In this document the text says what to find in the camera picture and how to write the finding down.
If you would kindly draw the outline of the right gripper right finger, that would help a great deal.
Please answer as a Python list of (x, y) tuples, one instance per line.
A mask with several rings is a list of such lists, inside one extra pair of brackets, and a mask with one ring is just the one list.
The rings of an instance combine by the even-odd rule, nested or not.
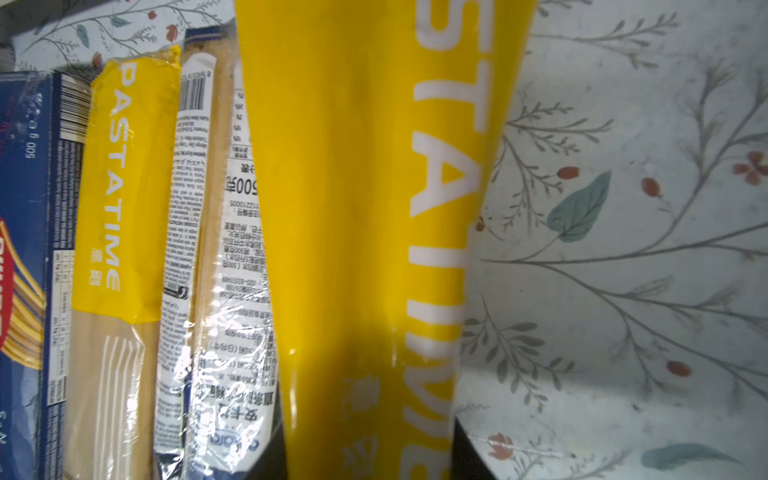
[(473, 446), (460, 423), (454, 420), (454, 437), (451, 454), (452, 480), (495, 480), (487, 464)]

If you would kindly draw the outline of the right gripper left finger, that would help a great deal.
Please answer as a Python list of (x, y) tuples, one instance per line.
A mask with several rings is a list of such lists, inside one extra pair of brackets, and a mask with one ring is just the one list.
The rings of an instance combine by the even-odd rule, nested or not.
[(278, 415), (272, 435), (261, 456), (245, 476), (246, 480), (287, 480), (287, 455), (283, 419)]

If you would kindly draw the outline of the dark blue clear spaghetti bag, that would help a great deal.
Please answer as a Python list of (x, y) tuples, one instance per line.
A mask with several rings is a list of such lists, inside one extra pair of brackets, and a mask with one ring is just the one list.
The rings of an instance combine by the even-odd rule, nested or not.
[(188, 31), (181, 63), (154, 475), (244, 479), (271, 440), (278, 379), (235, 26)]

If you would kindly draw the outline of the yellow Pastatime bag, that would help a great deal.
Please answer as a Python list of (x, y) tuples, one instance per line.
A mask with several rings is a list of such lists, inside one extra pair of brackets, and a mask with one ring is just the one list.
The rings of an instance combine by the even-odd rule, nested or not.
[(292, 479), (447, 479), (532, 1), (235, 5)]
[(74, 252), (67, 479), (149, 479), (181, 50), (91, 85)]

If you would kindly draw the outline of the narrow blue Barilla spaghetti box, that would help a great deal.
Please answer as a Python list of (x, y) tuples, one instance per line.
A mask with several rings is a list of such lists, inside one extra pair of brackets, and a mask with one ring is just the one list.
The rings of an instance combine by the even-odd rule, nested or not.
[(90, 108), (61, 72), (1, 76), (1, 476), (63, 478), (75, 227)]

